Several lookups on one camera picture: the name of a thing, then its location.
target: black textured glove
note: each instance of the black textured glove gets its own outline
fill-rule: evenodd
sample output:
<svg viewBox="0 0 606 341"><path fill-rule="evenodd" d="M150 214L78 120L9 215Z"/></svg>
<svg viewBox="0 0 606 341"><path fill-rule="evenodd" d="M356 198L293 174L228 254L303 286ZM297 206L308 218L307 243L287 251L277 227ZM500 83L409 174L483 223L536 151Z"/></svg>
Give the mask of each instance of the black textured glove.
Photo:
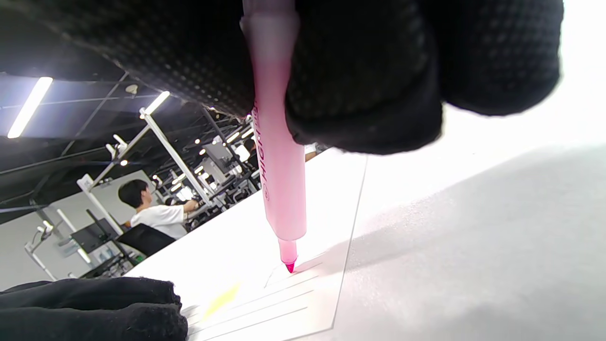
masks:
<svg viewBox="0 0 606 341"><path fill-rule="evenodd" d="M173 284L143 278L67 279L0 292L2 341L184 341Z"/></svg>
<svg viewBox="0 0 606 341"><path fill-rule="evenodd" d="M300 143L389 154L441 131L442 102L522 112L559 79L562 0L299 0L285 99ZM0 0L144 83L244 116L254 101L241 0Z"/></svg>

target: pink highlighter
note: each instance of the pink highlighter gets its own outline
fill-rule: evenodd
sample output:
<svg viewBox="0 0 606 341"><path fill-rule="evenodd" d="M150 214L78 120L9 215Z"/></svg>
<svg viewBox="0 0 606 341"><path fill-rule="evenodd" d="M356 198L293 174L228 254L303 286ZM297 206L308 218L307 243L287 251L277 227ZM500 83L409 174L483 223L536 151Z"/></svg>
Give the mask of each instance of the pink highlighter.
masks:
<svg viewBox="0 0 606 341"><path fill-rule="evenodd" d="M280 258L289 272L297 259L297 239L307 232L305 151L293 141L284 98L299 16L295 0L242 0L240 25L255 74L252 111L265 216L278 237Z"/></svg>

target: gloved hand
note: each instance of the gloved hand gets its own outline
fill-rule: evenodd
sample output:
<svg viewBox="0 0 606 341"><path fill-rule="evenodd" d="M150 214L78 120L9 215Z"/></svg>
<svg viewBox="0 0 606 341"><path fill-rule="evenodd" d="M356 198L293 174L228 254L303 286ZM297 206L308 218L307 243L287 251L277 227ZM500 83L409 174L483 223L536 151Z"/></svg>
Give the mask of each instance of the gloved hand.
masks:
<svg viewBox="0 0 606 341"><path fill-rule="evenodd" d="M442 103L522 112L559 79L562 0L298 0L285 103L296 141L389 154L440 136ZM241 0L0 0L159 90L244 116Z"/></svg>
<svg viewBox="0 0 606 341"><path fill-rule="evenodd" d="M184 341L173 284L142 278L67 279L0 292L2 341Z"/></svg>

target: black chair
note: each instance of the black chair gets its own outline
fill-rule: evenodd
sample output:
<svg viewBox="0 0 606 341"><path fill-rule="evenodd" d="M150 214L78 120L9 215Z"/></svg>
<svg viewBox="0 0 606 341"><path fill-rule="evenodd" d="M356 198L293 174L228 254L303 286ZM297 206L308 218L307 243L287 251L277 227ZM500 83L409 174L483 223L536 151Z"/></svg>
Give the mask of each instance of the black chair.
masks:
<svg viewBox="0 0 606 341"><path fill-rule="evenodd" d="M138 224L118 237L116 241L137 249L149 257L171 245L175 239L145 224Z"/></svg>

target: white paper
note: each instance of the white paper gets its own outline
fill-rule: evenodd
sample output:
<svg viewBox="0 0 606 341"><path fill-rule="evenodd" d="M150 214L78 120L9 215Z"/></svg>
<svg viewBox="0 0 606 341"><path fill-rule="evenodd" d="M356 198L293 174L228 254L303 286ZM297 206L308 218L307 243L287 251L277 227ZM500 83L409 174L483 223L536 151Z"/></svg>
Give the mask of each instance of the white paper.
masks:
<svg viewBox="0 0 606 341"><path fill-rule="evenodd" d="M306 165L307 235L289 274L254 195L129 275L171 280L190 341L282 341L332 327L367 158L328 150ZM237 240L229 241L234 235ZM169 260L195 258L179 269ZM227 302L217 299L237 292ZM216 305L215 312L209 314Z"/></svg>

